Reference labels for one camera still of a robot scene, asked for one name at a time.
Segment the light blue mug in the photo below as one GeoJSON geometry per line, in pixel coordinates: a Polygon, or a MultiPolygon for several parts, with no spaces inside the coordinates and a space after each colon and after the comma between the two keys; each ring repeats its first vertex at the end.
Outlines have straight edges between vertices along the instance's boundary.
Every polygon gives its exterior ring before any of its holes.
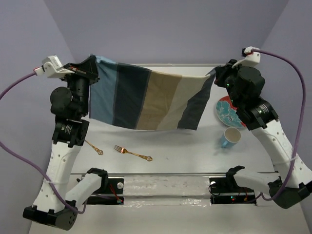
{"type": "Polygon", "coordinates": [[[222,148],[231,148],[236,145],[240,140],[240,131],[237,128],[229,127],[224,131],[220,139],[220,146],[222,148]]]}

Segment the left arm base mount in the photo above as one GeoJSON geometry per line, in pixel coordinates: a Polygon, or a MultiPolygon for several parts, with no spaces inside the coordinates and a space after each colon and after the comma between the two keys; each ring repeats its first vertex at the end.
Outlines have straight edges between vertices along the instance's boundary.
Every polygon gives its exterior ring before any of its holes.
{"type": "Polygon", "coordinates": [[[123,178],[109,178],[106,170],[98,168],[91,168],[86,174],[96,174],[101,177],[101,186],[88,198],[87,205],[123,205],[123,187],[117,187],[118,184],[123,186],[123,178]]]}

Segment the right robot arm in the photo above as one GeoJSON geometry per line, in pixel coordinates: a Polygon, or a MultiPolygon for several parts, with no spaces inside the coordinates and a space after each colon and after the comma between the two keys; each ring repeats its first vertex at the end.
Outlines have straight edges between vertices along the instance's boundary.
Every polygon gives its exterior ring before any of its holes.
{"type": "Polygon", "coordinates": [[[301,202],[312,193],[312,171],[284,133],[278,114],[260,94],[265,79],[254,67],[237,65],[234,59],[214,68],[218,87],[226,88],[239,119],[262,144],[279,176],[273,177],[247,170],[230,168],[224,185],[229,191],[249,188],[267,194],[283,209],[301,202]]]}

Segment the gold fork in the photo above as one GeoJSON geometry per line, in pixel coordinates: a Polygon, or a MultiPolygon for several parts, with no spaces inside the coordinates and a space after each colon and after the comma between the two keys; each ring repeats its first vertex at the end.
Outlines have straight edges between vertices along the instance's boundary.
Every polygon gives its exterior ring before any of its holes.
{"type": "Polygon", "coordinates": [[[153,158],[150,156],[144,156],[144,155],[136,154],[136,153],[130,152],[130,151],[126,150],[125,148],[117,146],[117,145],[114,146],[114,149],[121,154],[131,154],[131,155],[137,156],[139,158],[142,158],[146,161],[153,161],[153,158]]]}

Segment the red and teal plate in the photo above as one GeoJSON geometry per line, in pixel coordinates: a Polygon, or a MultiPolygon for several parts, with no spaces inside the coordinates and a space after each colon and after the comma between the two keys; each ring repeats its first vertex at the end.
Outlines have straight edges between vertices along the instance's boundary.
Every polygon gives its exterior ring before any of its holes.
{"type": "Polygon", "coordinates": [[[232,105],[229,96],[222,97],[215,105],[216,116],[223,124],[238,129],[246,128],[246,125],[236,114],[236,110],[237,108],[232,105]]]}

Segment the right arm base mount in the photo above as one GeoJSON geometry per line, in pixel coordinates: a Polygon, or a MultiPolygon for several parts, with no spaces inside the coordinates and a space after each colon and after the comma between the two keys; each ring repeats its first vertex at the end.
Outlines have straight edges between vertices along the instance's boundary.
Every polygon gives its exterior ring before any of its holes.
{"type": "Polygon", "coordinates": [[[234,180],[234,175],[245,167],[236,166],[230,168],[224,177],[209,178],[208,191],[211,195],[212,205],[218,204],[256,204],[256,195],[254,190],[245,187],[239,187],[234,180]]]}

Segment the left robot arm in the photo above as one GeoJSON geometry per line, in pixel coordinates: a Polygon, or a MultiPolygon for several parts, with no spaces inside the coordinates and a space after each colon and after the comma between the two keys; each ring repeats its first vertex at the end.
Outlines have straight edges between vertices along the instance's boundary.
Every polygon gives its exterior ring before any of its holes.
{"type": "Polygon", "coordinates": [[[83,180],[67,190],[89,127],[83,117],[89,111],[89,87],[99,80],[96,57],[62,65],[57,56],[49,56],[43,61],[41,71],[67,85],[56,88],[50,95],[50,111],[55,115],[50,161],[40,192],[33,205],[24,209],[23,217],[68,231],[80,213],[79,207],[94,192],[102,193],[108,187],[107,171],[91,168],[83,180]]]}

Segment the striped cloth placemat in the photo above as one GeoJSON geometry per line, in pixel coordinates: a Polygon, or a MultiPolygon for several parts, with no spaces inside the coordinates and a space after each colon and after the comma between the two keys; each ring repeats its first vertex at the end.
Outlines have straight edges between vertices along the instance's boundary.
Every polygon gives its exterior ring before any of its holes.
{"type": "Polygon", "coordinates": [[[134,130],[196,130],[215,70],[204,76],[153,71],[96,56],[99,81],[90,87],[91,119],[134,130]]]}

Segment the gold spoon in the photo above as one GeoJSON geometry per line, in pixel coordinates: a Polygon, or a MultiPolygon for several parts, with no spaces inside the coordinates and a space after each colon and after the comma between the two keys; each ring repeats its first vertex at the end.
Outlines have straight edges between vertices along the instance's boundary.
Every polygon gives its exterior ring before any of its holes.
{"type": "Polygon", "coordinates": [[[96,152],[98,155],[103,155],[103,151],[99,148],[97,148],[96,146],[94,146],[93,144],[91,144],[90,142],[88,142],[87,140],[84,140],[89,146],[91,146],[96,152]]]}

